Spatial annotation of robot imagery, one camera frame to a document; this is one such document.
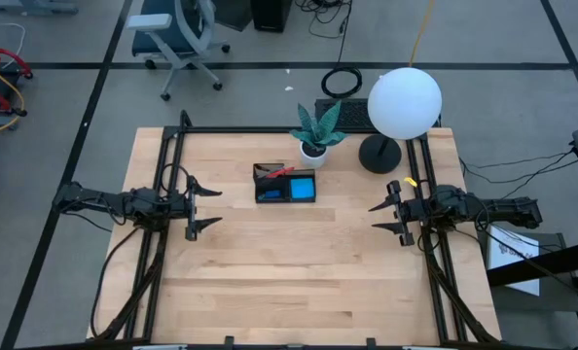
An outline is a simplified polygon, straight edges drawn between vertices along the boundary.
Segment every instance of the white globe lamp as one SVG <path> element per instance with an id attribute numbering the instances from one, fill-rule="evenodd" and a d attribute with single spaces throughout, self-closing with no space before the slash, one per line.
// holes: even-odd
<path id="1" fill-rule="evenodd" d="M 363 141 L 360 162 L 378 174 L 392 171 L 402 152 L 390 139 L 410 140 L 422 135 L 434 125 L 442 105 L 438 84 L 421 70 L 399 68 L 380 77 L 367 102 L 369 118 L 380 134 Z"/>

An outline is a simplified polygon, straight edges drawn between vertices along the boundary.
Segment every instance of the wooden table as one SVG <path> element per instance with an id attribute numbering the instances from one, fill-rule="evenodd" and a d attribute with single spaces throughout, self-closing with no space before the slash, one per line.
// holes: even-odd
<path id="1" fill-rule="evenodd" d="M 152 187 L 161 135 L 160 128 L 138 129 L 126 191 Z M 223 192 L 197 200 L 198 218 L 224 220 L 197 242 L 185 240 L 185 221 L 171 223 L 153 342 L 217 344 L 233 335 L 237 344 L 364 345 L 367 337 L 378 345 L 438 344 L 423 254 L 371 227 L 394 221 L 392 208 L 367 211 L 384 200 L 389 181 L 410 176 L 405 143 L 402 163 L 377 175 L 358 160 L 366 136 L 350 135 L 330 150 L 316 172 L 316 203 L 257 205 L 252 164 L 300 167 L 298 142 L 289 134 L 188 134 L 181 164 L 204 187 Z M 438 183 L 464 188 L 452 131 L 430 130 L 429 144 Z M 420 152 L 417 157 L 424 174 Z M 185 188 L 184 176 L 178 187 Z M 402 197 L 414 197 L 405 182 Z M 417 239 L 418 224 L 409 228 Z M 458 228 L 475 234 L 471 224 Z M 110 250 L 130 230 L 115 227 Z M 107 269 L 96 316 L 100 330 L 131 292 L 141 236 Z M 477 242 L 450 233 L 450 245 L 460 296 L 500 337 Z M 451 304 L 443 300 L 455 339 Z M 140 312 L 145 309 L 143 301 Z"/>

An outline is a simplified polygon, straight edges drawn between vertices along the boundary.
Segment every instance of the blue sponge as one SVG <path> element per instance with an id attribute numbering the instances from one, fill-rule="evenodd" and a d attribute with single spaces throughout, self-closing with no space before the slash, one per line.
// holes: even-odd
<path id="1" fill-rule="evenodd" d="M 291 197 L 296 199 L 315 197 L 315 185 L 312 179 L 292 179 Z"/>

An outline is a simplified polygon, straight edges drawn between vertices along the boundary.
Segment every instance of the white pot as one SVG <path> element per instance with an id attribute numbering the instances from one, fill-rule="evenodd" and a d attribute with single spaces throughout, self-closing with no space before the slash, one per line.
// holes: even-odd
<path id="1" fill-rule="evenodd" d="M 326 157 L 328 156 L 328 149 L 330 149 L 330 147 L 326 147 L 326 151 L 324 151 L 324 154 L 319 156 L 319 157 L 310 157 L 307 156 L 307 154 L 305 154 L 304 149 L 302 148 L 304 145 L 304 142 L 300 143 L 300 154 L 302 155 L 302 164 L 309 169 L 316 169 L 318 167 L 320 167 L 321 165 L 324 164 L 324 162 L 326 162 Z"/>

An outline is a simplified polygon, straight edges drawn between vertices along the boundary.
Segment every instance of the black keyboard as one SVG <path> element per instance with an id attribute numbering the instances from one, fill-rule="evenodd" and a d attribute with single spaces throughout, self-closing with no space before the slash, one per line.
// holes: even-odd
<path id="1" fill-rule="evenodd" d="M 315 117 L 320 120 L 321 117 L 332 106 L 337 103 L 337 99 L 318 99 L 315 101 Z M 341 102 L 341 113 L 339 114 L 339 121 L 337 127 L 351 127 L 374 129 L 374 125 L 369 120 L 367 113 L 367 98 L 349 98 Z"/>

